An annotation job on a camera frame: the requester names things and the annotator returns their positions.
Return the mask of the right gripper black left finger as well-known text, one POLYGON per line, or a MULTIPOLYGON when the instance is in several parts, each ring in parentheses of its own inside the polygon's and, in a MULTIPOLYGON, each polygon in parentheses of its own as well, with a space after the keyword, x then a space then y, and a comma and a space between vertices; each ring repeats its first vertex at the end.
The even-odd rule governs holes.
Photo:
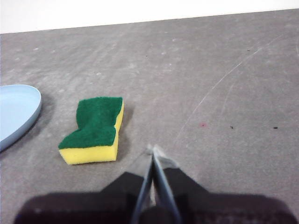
POLYGON ((97 192, 56 192, 27 200, 16 224, 130 224, 150 185, 153 149, 148 146, 128 169, 97 192))

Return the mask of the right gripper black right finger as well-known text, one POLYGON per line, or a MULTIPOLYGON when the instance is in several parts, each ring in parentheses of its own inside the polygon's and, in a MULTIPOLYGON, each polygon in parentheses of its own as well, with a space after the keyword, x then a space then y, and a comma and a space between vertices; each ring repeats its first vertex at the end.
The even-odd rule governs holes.
POLYGON ((188 176, 161 147, 153 148, 160 202, 180 224, 294 224, 286 203, 253 194, 212 193, 188 176))

